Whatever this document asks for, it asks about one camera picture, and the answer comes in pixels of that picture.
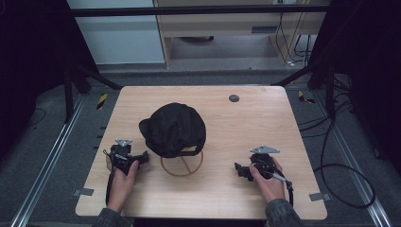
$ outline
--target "wooden table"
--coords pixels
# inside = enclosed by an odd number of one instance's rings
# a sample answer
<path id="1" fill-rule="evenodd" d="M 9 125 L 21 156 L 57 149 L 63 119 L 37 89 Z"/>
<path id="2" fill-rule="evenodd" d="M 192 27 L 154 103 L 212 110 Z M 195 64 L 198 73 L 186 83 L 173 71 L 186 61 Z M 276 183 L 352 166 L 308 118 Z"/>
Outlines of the wooden table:
<path id="1" fill-rule="evenodd" d="M 239 96 L 238 102 L 229 100 Z M 203 164 L 187 177 L 167 174 L 160 157 L 145 145 L 138 123 L 170 102 L 197 110 L 206 125 Z M 115 138 L 132 139 L 132 155 L 149 151 L 149 163 L 137 173 L 134 191 L 124 216 L 141 218 L 241 218 L 264 219 L 265 206 L 254 182 L 239 178 L 234 163 L 250 164 L 250 149 L 261 145 L 278 148 L 272 154 L 293 182 L 294 207 L 302 219 L 324 219 L 323 201 L 311 201 L 318 193 L 305 147 L 283 87 L 274 86 L 142 86 L 124 87 L 115 104 L 109 125 L 87 178 L 76 212 L 97 216 L 105 207 L 109 170 L 103 149 L 110 151 Z M 197 164 L 200 156 L 191 162 Z M 184 168 L 180 158 L 167 160 Z"/>

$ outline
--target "small round object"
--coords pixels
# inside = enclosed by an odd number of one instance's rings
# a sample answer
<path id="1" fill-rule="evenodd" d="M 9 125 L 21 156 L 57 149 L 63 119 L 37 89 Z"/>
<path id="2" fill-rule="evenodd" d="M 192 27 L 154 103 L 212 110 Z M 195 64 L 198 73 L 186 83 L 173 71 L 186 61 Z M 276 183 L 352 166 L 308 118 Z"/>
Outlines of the small round object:
<path id="1" fill-rule="evenodd" d="M 239 101 L 239 96 L 237 96 L 237 95 L 230 95 L 230 96 L 228 97 L 228 99 L 230 99 L 230 101 L 232 101 L 232 102 L 238 102 L 238 101 Z"/>

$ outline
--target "gray carpet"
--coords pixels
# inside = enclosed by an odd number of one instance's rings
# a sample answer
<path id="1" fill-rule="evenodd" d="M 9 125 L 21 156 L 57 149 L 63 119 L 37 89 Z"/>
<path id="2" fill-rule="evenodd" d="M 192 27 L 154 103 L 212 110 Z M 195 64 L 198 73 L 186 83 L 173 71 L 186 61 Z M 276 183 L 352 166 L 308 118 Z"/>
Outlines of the gray carpet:
<path id="1" fill-rule="evenodd" d="M 270 84 L 276 82 L 291 72 L 285 71 L 219 71 L 219 72 L 182 72 L 182 73 L 140 73 L 107 75 L 107 77 L 121 85 L 217 85 L 217 84 Z M 32 226 L 58 226 L 55 223 L 91 224 L 95 218 L 82 218 L 75 214 L 78 197 L 73 196 L 77 188 L 82 188 L 89 173 L 99 145 L 103 127 L 107 126 L 118 97 L 118 91 L 113 91 L 94 80 L 91 80 L 93 90 L 85 95 L 82 112 L 73 128 L 70 137 L 62 151 L 56 167 L 53 169 L 49 181 L 30 217 Z M 108 94 L 102 110 L 96 110 L 99 97 Z M 314 98 L 312 93 L 305 91 L 305 95 Z M 318 104 L 309 104 L 298 99 L 298 90 L 288 89 L 288 98 L 298 123 L 323 117 Z M 347 101 L 346 96 L 339 97 L 337 105 Z M 12 156 L 2 164 L 0 172 L 0 222 L 12 220 L 18 208 L 24 201 L 26 194 L 33 185 L 36 176 L 57 139 L 64 120 L 63 88 L 57 87 L 42 94 L 37 100 L 37 108 L 45 110 L 43 120 L 26 127 L 19 143 L 13 147 Z M 350 149 L 353 151 L 364 174 L 375 187 L 376 195 L 389 216 L 393 226 L 401 226 L 401 200 L 397 192 L 401 191 L 401 177 L 395 172 L 388 160 L 376 159 L 372 145 L 366 133 L 360 126 L 352 112 L 345 108 L 338 113 L 337 124 L 341 128 Z M 31 122 L 40 120 L 44 112 L 37 110 Z M 321 124 L 312 130 L 303 131 L 302 136 L 325 133 L 328 124 Z M 313 167 L 320 165 L 320 157 L 324 136 L 307 137 L 304 139 L 307 154 Z M 343 163 L 338 146 L 332 136 L 324 154 L 325 163 Z M 361 198 L 354 185 L 349 171 L 341 168 L 324 170 L 327 183 L 333 191 L 344 200 L 362 204 Z M 316 173 L 321 191 L 327 193 L 323 185 L 320 172 Z M 306 221 L 307 226 L 375 226 L 366 209 L 351 208 L 337 199 L 326 203 L 328 217 L 326 220 Z M 151 220 L 137 220 L 135 226 L 151 226 L 156 222 Z M 249 222 L 247 226 L 257 226 L 258 223 Z"/>

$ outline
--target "floor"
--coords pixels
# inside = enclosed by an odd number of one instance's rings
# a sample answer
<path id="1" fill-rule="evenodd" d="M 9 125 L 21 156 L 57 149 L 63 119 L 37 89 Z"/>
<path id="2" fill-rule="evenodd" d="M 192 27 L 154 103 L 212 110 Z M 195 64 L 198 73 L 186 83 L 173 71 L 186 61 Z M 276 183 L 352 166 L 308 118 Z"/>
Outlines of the floor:
<path id="1" fill-rule="evenodd" d="M 298 50 L 305 50 L 305 41 Z M 255 37 L 215 37 L 211 42 L 199 39 L 175 39 L 168 68 L 137 69 L 130 72 L 107 72 L 104 76 L 125 85 L 195 85 L 195 84 L 271 84 L 302 68 L 305 62 L 293 66 L 282 65 L 276 58 L 270 40 L 266 36 Z M 287 87 L 288 99 L 300 129 L 305 129 L 311 119 L 324 119 L 322 103 L 323 90 L 309 91 L 305 86 L 309 75 L 305 75 Z M 96 146 L 107 126 L 118 91 L 90 80 L 93 90 L 89 95 L 74 92 L 79 116 L 76 123 L 65 129 L 62 87 L 42 94 L 37 100 L 37 111 L 32 115 L 30 125 L 21 135 L 20 142 L 14 146 L 12 157 L 0 172 L 0 226 L 9 226 L 18 212 L 25 212 L 30 226 L 90 226 L 95 218 L 78 217 L 74 208 L 78 197 L 75 189 L 83 187 L 86 175 L 96 154 Z M 299 91 L 306 99 L 316 104 L 300 100 Z M 99 97 L 108 94 L 101 111 L 96 110 Z M 401 226 L 401 178 L 394 172 L 388 160 L 376 159 L 364 129 L 352 113 L 352 105 L 346 103 L 347 96 L 337 99 L 338 118 L 336 126 L 328 136 L 323 149 L 324 134 L 328 123 L 323 122 L 311 130 L 302 131 L 305 148 L 312 166 L 320 165 L 322 150 L 327 162 L 341 163 L 361 170 L 372 181 L 377 200 L 368 209 L 347 206 L 339 199 L 331 197 L 326 202 L 329 216 L 324 221 L 306 221 L 306 226 Z M 67 141 L 58 141 L 60 131 L 65 131 Z M 49 164 L 43 172 L 44 165 Z M 335 188 L 334 193 L 346 201 L 356 204 L 367 203 L 372 192 L 355 174 L 344 169 L 324 171 L 328 184 Z M 44 176 L 44 183 L 36 181 Z M 327 191 L 319 171 L 316 173 L 319 186 L 324 194 Z M 26 210 L 25 201 L 33 207 Z M 135 226 L 146 226 L 144 220 Z"/>

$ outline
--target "black metal pole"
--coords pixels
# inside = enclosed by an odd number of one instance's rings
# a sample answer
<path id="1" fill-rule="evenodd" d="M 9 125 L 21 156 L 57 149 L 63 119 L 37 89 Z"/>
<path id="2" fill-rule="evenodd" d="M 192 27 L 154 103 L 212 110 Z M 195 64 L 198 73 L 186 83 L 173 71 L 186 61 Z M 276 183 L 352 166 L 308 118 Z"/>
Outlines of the black metal pole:
<path id="1" fill-rule="evenodd" d="M 248 5 L 248 6 L 198 6 L 198 7 L 159 7 L 159 8 L 119 8 L 119 9 L 70 9 L 51 10 L 48 15 L 73 17 L 104 16 L 145 16 L 180 14 L 226 14 L 226 13 L 272 13 L 272 12 L 323 12 L 341 10 L 346 5 L 308 4 L 308 5 Z"/>

